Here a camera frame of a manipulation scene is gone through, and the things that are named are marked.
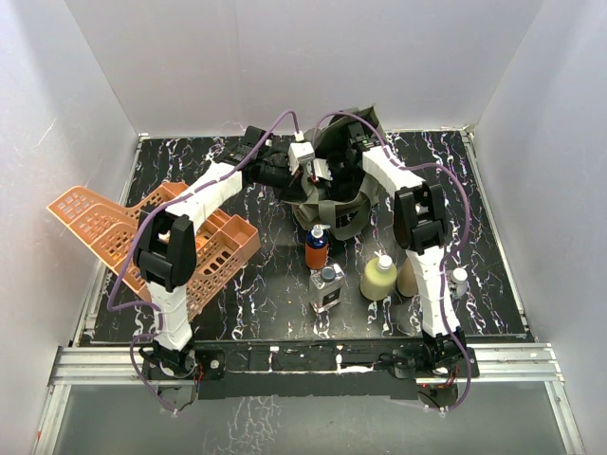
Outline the olive green canvas bag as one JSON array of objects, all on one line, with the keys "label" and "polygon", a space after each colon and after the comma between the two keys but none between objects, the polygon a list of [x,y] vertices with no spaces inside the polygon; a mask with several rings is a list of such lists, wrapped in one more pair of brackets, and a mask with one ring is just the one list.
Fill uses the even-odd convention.
[{"label": "olive green canvas bag", "polygon": [[[363,118],[370,125],[365,126],[341,114],[332,117],[323,128],[305,131],[304,137],[314,145],[316,158],[327,160],[330,152],[346,148],[364,153],[385,138],[374,106],[350,108],[348,112]],[[357,190],[331,190],[328,183],[321,180],[314,184],[310,180],[310,171],[304,169],[303,175],[295,179],[291,187],[277,191],[276,195],[291,207],[302,228],[328,225],[335,239],[349,240],[368,225],[371,208],[378,203],[379,184],[367,173]]]}]

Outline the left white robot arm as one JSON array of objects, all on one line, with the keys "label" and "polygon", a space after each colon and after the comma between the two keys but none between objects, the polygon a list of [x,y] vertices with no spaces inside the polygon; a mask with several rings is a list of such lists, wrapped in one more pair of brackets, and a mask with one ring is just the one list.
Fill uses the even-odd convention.
[{"label": "left white robot arm", "polygon": [[139,217],[132,260],[151,298],[156,336],[152,351],[139,352],[165,374],[184,378],[195,367],[191,351],[187,283],[197,266],[195,236],[209,216],[243,189],[243,178],[259,169],[258,153],[272,139],[270,131],[248,128],[250,146],[226,148],[177,198]]}]

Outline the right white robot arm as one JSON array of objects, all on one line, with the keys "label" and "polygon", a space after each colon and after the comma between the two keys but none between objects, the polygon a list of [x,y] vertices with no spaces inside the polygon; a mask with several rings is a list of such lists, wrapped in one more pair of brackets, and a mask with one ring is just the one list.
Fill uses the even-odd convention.
[{"label": "right white robot arm", "polygon": [[459,234],[461,244],[469,237],[470,225],[469,200],[463,185],[441,164],[406,166],[376,126],[352,113],[338,113],[335,120],[315,135],[314,142],[317,149],[352,152],[349,160],[394,197],[395,240],[407,254],[422,308],[424,368],[442,376],[463,361],[467,376],[472,376],[472,362],[452,307],[446,271],[447,258],[454,256],[461,246],[447,250],[448,221],[442,187],[429,184],[415,173],[435,168],[459,191],[465,211],[465,223]]}]

